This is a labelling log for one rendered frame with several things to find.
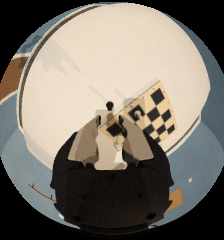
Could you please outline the black and cream chessboard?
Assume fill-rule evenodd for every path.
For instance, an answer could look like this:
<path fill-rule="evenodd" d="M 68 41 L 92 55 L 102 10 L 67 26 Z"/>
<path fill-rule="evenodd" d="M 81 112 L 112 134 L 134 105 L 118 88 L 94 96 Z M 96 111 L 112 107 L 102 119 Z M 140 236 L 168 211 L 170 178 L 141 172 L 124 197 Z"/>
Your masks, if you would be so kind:
<path fill-rule="evenodd" d="M 141 121 L 134 116 L 137 110 L 143 117 Z M 124 115 L 145 130 L 158 144 L 178 129 L 171 102 L 160 80 L 98 129 L 122 148 L 124 138 L 119 125 L 119 115 Z"/>

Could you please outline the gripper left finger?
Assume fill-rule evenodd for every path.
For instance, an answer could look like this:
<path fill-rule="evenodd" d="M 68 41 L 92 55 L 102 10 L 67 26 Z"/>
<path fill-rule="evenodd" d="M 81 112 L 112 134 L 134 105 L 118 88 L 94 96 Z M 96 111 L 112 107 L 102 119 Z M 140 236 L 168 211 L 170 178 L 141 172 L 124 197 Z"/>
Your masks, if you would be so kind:
<path fill-rule="evenodd" d="M 58 179 L 71 170 L 84 169 L 86 163 L 95 163 L 99 160 L 97 142 L 98 127 L 101 125 L 101 116 L 98 115 L 74 132 L 59 149 L 53 163 L 52 181 L 50 187 L 55 189 Z M 94 137 L 94 138 L 93 138 Z"/>

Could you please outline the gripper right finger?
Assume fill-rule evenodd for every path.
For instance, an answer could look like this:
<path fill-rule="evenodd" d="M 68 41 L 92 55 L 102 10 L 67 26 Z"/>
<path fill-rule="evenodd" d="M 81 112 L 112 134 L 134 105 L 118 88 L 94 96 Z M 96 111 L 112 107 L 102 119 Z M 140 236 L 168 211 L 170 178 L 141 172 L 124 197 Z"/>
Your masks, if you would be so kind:
<path fill-rule="evenodd" d="M 162 174 L 169 187 L 174 185 L 171 177 L 170 164 L 161 146 L 146 132 L 119 115 L 119 125 L 122 127 L 124 137 L 122 159 L 128 165 L 136 163 L 136 168 L 148 168 Z"/>

